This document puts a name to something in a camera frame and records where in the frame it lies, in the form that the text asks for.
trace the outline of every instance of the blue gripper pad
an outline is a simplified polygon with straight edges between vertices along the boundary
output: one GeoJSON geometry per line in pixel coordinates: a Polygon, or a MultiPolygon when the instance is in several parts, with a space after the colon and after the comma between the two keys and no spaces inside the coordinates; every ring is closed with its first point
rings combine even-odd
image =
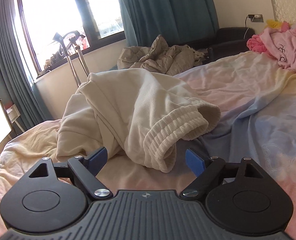
{"type": "Polygon", "coordinates": [[[186,164],[196,177],[202,174],[206,169],[204,160],[191,149],[186,150],[186,164]]]}
{"type": "Polygon", "coordinates": [[[108,161],[107,149],[101,147],[88,157],[85,157],[84,160],[84,166],[93,176],[96,176],[108,161]]]}

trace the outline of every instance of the circular cap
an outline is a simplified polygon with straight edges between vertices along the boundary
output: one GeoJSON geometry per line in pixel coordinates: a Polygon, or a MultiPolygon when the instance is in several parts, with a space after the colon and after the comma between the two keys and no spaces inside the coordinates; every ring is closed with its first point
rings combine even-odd
{"type": "Polygon", "coordinates": [[[270,205],[269,198],[257,191],[242,191],[233,197],[233,203],[239,209],[246,212],[261,212],[270,205]]]}
{"type": "Polygon", "coordinates": [[[97,189],[94,194],[97,196],[97,197],[106,197],[106,196],[109,196],[110,194],[110,191],[106,188],[100,188],[100,189],[97,189]]]}
{"type": "Polygon", "coordinates": [[[57,193],[49,190],[39,190],[26,195],[23,200],[23,206],[34,212],[45,212],[55,208],[60,202],[57,193]]]}
{"type": "Polygon", "coordinates": [[[186,189],[183,191],[183,195],[185,197],[197,197],[198,196],[198,191],[194,189],[186,189]]]}

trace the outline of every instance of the black armchair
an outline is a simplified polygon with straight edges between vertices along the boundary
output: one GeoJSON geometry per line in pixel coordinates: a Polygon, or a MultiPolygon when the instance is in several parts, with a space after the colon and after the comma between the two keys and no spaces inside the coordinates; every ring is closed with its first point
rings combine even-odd
{"type": "Polygon", "coordinates": [[[255,31],[251,28],[248,30],[245,27],[221,28],[217,31],[214,38],[204,38],[180,45],[187,44],[195,50],[207,49],[208,59],[204,63],[209,63],[223,57],[248,51],[249,49],[246,43],[254,34],[255,31]]]}

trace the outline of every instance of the bedsheet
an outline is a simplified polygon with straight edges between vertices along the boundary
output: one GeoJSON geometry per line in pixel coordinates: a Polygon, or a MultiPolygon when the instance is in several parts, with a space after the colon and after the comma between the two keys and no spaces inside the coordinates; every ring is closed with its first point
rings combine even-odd
{"type": "Polygon", "coordinates": [[[296,239],[296,72],[246,52],[177,77],[223,111],[218,126],[199,138],[205,151],[229,162],[249,156],[259,163],[293,201],[286,232],[296,239]]]}
{"type": "MultiPolygon", "coordinates": [[[[184,164],[187,147],[230,162],[250,156],[292,198],[294,215],[286,231],[296,240],[296,73],[279,68],[267,55],[246,52],[176,77],[194,88],[200,99],[220,107],[218,126],[194,141],[178,142],[175,167],[167,174],[118,155],[97,177],[114,193],[118,189],[181,191],[195,178],[184,164]]],[[[59,120],[45,122],[6,145],[0,157],[0,199],[39,158],[50,156],[56,161],[54,135],[59,126],[59,120]]],[[[0,218],[0,235],[5,230],[0,218]]]]}

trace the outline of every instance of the yellow plush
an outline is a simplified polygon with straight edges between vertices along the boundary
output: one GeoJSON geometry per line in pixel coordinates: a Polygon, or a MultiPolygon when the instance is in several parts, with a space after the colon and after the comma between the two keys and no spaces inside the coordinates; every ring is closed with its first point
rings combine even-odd
{"type": "Polygon", "coordinates": [[[273,29],[280,29],[283,24],[282,22],[277,22],[272,19],[267,20],[266,23],[267,23],[267,25],[265,26],[265,28],[269,27],[269,28],[273,28],[273,29]]]}

